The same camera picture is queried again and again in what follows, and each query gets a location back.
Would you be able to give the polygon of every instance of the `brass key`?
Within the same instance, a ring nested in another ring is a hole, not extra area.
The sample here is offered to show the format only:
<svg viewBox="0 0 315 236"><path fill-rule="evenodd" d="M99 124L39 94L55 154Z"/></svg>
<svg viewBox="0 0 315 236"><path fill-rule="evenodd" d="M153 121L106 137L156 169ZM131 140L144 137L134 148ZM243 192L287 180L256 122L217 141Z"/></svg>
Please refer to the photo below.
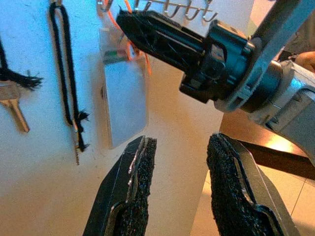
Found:
<svg viewBox="0 0 315 236"><path fill-rule="evenodd" d="M24 132L29 132L29 126L26 123L24 116L19 106L20 92L15 83L0 85L0 103L12 109L17 119L20 122Z"/></svg>

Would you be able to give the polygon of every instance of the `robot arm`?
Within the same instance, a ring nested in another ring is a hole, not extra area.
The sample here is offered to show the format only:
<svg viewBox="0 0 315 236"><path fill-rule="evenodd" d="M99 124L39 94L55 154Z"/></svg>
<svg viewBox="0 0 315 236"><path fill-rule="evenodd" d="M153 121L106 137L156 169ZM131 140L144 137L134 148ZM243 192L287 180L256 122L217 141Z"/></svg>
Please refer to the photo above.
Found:
<svg viewBox="0 0 315 236"><path fill-rule="evenodd" d="M315 165L315 74L272 61L314 9L315 1L278 0L251 38L217 20L202 37L155 12L121 11L117 23L140 50L184 71L180 91L248 112Z"/></svg>

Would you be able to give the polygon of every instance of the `black cord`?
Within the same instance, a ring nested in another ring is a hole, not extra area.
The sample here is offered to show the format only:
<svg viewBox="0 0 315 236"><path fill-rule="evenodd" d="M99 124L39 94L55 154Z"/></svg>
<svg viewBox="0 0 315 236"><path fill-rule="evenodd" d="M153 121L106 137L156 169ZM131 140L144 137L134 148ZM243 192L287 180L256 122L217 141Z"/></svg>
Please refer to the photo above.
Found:
<svg viewBox="0 0 315 236"><path fill-rule="evenodd" d="M34 90L40 86L43 78L30 76L30 75L24 76L8 68L8 63L6 61L5 52L3 49L1 38L0 38L0 62L1 62L0 81L13 81L13 82L18 83L20 86L29 90Z"/></svg>
<svg viewBox="0 0 315 236"><path fill-rule="evenodd" d="M54 31L55 43L56 43L56 50L57 50L57 61L58 67L60 71L60 79L61 79L61 86L62 86L62 93L63 93L63 105L65 110L65 118L70 125L73 125L69 104L68 104L68 95L67 95L67 88L65 83L65 73L64 73L64 66L63 66L63 59L62 59L62 51L60 48L60 39L59 39L59 30L57 27L56 19L55 19L55 9L59 8L63 18L63 32L64 32L64 43L65 43L65 53L66 53L66 62L68 68L68 76L70 81L70 89L73 101L73 119L78 127L78 136L79 136L79 149L84 151L88 145L85 145L83 142L83 138L81 133L84 131L81 121L83 119L88 119L87 113L84 111L79 111L78 109L78 101L77 101L77 94L76 94L76 85L75 85L75 77L74 77L74 70L73 70L73 59L72 59L72 51L71 51L71 38L70 38L70 26L69 26L69 19L65 7L63 5L57 6L55 2L50 5L49 14L50 19L52 22L52 27Z"/></svg>

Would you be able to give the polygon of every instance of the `metal hook rack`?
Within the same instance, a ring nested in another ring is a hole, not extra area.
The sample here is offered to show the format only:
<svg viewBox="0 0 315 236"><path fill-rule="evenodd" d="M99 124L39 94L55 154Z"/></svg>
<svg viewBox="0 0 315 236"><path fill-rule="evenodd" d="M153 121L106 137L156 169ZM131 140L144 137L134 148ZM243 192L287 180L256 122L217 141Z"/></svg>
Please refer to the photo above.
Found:
<svg viewBox="0 0 315 236"><path fill-rule="evenodd" d="M108 0L108 3L107 4L104 4L105 0L100 0L98 1L98 4L101 5L101 10L103 12L108 12L110 7L112 6L113 4L113 1L114 0ZM207 19L207 16L206 14L208 12L214 12L213 10L210 10L209 7L210 7L210 4L213 0L206 0L206 8L200 8L200 7L195 7L195 6L192 6L192 0L188 0L188 4L187 5L182 5L180 3L173 3L173 2L170 2L170 0L165 0L165 1L162 1L162 0L149 0L147 1L143 11L147 11L149 10L150 6L152 5L152 3L158 3L158 4L163 4L163 14L168 17L168 18L173 18L179 11L179 9L182 7L182 8L185 8L185 19L189 20L189 21L192 21L200 11L202 11L202 20L204 22L210 22L212 21L213 19L215 19L215 17L218 15L218 12L215 12L209 19ZM135 4L134 4L134 10L135 11L139 11L139 2L140 0L136 0L135 1ZM172 14L169 14L169 11L168 11L168 8L169 6L175 6L175 10L173 11ZM189 11L193 9L195 10L194 14L189 17Z"/></svg>

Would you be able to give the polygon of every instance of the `floor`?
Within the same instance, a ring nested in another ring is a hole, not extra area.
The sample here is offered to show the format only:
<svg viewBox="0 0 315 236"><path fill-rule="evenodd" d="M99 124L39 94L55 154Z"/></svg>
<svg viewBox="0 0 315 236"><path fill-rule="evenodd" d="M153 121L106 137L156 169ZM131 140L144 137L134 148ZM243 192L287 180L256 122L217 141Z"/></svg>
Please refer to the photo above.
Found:
<svg viewBox="0 0 315 236"><path fill-rule="evenodd" d="M301 236L315 235L315 181L259 166L279 191ZM203 186L190 236L219 236L211 211L210 175Z"/></svg>

